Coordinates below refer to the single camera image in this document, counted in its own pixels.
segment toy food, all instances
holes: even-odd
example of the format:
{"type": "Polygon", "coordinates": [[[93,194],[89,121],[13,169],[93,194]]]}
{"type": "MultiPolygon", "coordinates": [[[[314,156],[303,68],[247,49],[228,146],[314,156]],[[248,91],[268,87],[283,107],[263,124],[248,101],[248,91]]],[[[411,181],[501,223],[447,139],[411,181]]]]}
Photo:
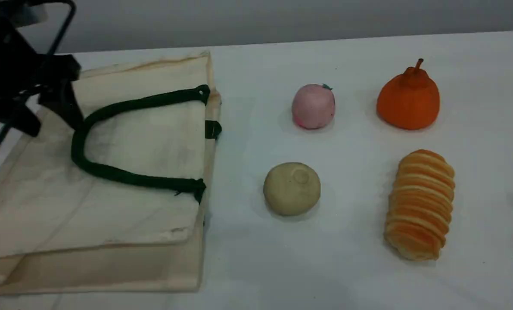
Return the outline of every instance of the toy food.
{"type": "Polygon", "coordinates": [[[425,149],[400,161],[389,196],[385,239],[403,257],[438,259],[451,222],[453,178],[454,170],[444,158],[425,149]]]}
{"type": "Polygon", "coordinates": [[[273,167],[264,181],[268,206],[280,215],[299,215],[310,210],[321,195],[317,173],[302,163],[283,163],[273,167]]]}
{"type": "Polygon", "coordinates": [[[304,129],[318,129],[335,116],[335,96],[323,84],[308,84],[296,92],[292,101],[292,119],[304,129]]]}
{"type": "Polygon", "coordinates": [[[402,129],[417,130],[434,122],[440,110],[438,87],[420,68],[415,67],[394,77],[377,98],[377,114],[387,123],[402,129]]]}

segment pear stem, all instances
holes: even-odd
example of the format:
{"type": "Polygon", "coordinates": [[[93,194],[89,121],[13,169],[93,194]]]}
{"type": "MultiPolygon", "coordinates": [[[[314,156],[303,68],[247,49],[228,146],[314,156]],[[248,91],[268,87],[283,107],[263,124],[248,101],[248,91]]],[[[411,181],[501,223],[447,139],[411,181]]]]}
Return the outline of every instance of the pear stem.
{"type": "Polygon", "coordinates": [[[417,64],[415,65],[415,70],[414,72],[417,71],[417,69],[419,69],[419,67],[421,66],[421,63],[423,63],[423,59],[422,58],[419,58],[419,60],[417,61],[417,64]]]}

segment white table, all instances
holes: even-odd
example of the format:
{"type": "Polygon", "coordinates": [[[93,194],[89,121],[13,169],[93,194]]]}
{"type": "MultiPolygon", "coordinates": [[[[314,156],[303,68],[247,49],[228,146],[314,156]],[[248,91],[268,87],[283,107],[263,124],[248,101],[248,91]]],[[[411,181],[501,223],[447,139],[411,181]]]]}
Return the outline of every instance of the white table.
{"type": "MultiPolygon", "coordinates": [[[[224,131],[199,293],[21,296],[0,298],[0,310],[513,310],[513,32],[209,49],[224,131]],[[432,128],[404,132],[381,122],[374,104],[420,57],[441,113],[432,128]],[[335,121],[322,131],[290,120],[307,83],[336,96],[335,121]],[[404,261],[382,239],[396,164],[421,148],[456,171],[451,231],[432,263],[404,261]],[[319,207],[296,220],[270,214],[261,193],[284,161],[310,165],[323,183],[319,207]]],[[[89,69],[195,50],[76,57],[89,69]]]]}

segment pink peach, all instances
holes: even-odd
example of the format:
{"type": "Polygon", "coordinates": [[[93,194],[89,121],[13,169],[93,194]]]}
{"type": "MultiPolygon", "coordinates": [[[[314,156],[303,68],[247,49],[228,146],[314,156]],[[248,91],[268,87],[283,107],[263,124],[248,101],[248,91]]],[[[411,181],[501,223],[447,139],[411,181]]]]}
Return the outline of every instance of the pink peach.
{"type": "Polygon", "coordinates": [[[292,119],[304,129],[318,129],[335,116],[335,96],[325,84],[308,84],[292,100],[292,119]]]}

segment spiral bread roll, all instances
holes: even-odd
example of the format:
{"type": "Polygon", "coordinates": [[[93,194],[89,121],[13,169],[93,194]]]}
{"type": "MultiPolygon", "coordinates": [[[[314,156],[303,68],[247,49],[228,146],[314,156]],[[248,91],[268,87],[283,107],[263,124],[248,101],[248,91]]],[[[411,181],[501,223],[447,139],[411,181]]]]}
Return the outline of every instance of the spiral bread roll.
{"type": "Polygon", "coordinates": [[[454,170],[440,155],[420,149],[404,157],[389,196],[385,238],[390,245],[410,260],[438,259],[454,189],[454,170]]]}

